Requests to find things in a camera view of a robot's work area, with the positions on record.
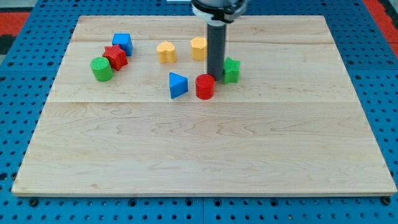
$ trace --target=blue pegboard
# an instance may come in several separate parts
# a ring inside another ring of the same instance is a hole
[[[398,182],[398,61],[359,0],[253,0],[247,15],[324,15]],[[398,223],[391,198],[17,198],[10,192],[80,15],[192,15],[166,0],[39,0],[0,66],[0,223]]]

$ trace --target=wooden board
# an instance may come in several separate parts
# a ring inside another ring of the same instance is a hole
[[[105,83],[89,62],[129,32],[134,55]],[[38,197],[318,197],[397,189],[322,16],[228,26],[238,84],[195,96],[196,17],[83,16],[12,191]],[[178,62],[159,64],[173,42]],[[170,99],[173,71],[189,89]]]

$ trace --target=red star block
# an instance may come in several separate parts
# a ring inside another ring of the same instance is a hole
[[[113,45],[112,47],[105,47],[105,53],[102,57],[106,57],[111,67],[117,71],[129,63],[127,62],[125,51],[120,48],[119,44]]]

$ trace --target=yellow pentagon block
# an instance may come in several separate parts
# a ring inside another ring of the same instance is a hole
[[[203,37],[195,37],[191,40],[191,53],[195,60],[207,58],[207,40]]]
[[[159,63],[174,63],[177,61],[174,44],[163,41],[157,46],[157,56]]]

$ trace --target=toy block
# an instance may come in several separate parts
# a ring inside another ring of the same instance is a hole
[[[207,40],[203,37],[195,37],[191,40],[191,54],[195,60],[207,58]]]
[[[108,59],[104,57],[96,57],[90,62],[91,70],[94,73],[95,79],[100,82],[105,82],[113,77],[112,68]]]
[[[129,63],[125,51],[120,48],[119,44],[113,45],[112,47],[105,47],[105,53],[102,57],[106,57],[111,67],[117,71]]]
[[[132,55],[132,42],[130,34],[114,34],[112,45],[119,44],[120,48],[123,49],[127,56]]]
[[[215,79],[209,74],[201,74],[195,80],[196,95],[199,99],[208,100],[214,95]]]
[[[174,44],[164,41],[157,46],[159,63],[174,63],[177,61]]]
[[[224,84],[238,83],[241,62],[227,57],[224,62]]]
[[[174,72],[169,73],[170,96],[172,99],[188,91],[188,79]]]

